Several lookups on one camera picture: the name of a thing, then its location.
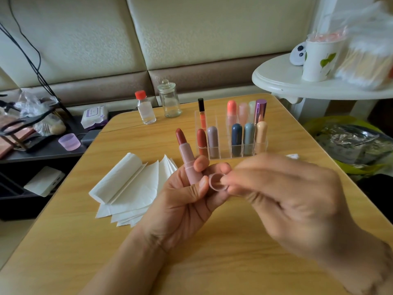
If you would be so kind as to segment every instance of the white round table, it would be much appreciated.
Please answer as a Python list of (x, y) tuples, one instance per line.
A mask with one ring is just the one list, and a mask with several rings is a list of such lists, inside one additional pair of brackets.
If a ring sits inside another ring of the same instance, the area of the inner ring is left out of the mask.
[(393, 98), (393, 81), (382, 90), (366, 91), (340, 79), (328, 79), (323, 82), (304, 81), (302, 72), (302, 66), (292, 65), (289, 62), (289, 54), (283, 54), (255, 69), (252, 81), (257, 87), (271, 92), (277, 98), (297, 104), (292, 105), (290, 111), (295, 118), (302, 121), (323, 116), (330, 100), (357, 100), (351, 115), (365, 119), (378, 99)]

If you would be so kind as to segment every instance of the forearm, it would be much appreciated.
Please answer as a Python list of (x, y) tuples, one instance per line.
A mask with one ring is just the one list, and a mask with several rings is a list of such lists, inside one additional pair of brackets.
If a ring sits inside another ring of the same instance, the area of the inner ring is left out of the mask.
[(393, 294), (391, 248), (363, 230), (359, 230), (351, 251), (321, 264), (351, 294)]
[(147, 243), (136, 227), (80, 295), (148, 294), (165, 258), (164, 251)]

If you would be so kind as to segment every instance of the white power bank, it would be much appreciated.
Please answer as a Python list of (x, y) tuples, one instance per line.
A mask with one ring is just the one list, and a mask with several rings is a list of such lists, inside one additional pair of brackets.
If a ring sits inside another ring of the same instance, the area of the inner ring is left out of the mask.
[(45, 166), (23, 188), (46, 197), (64, 177), (61, 171)]

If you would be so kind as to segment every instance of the stack of paper towels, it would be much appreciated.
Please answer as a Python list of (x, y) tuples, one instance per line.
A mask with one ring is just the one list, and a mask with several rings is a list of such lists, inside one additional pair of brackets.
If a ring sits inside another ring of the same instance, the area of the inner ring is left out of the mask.
[(101, 205), (96, 218), (112, 215), (117, 226), (136, 225), (146, 213), (165, 181), (176, 170), (172, 159), (164, 158), (146, 166), (132, 153), (116, 164), (89, 192)]

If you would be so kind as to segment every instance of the glass jar lid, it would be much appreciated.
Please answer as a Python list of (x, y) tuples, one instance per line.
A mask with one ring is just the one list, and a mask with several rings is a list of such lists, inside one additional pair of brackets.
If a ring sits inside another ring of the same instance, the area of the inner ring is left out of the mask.
[(164, 79), (162, 81), (162, 84), (157, 86), (157, 89), (159, 90), (160, 93), (170, 93), (173, 92), (176, 88), (175, 83), (170, 83), (167, 79)]

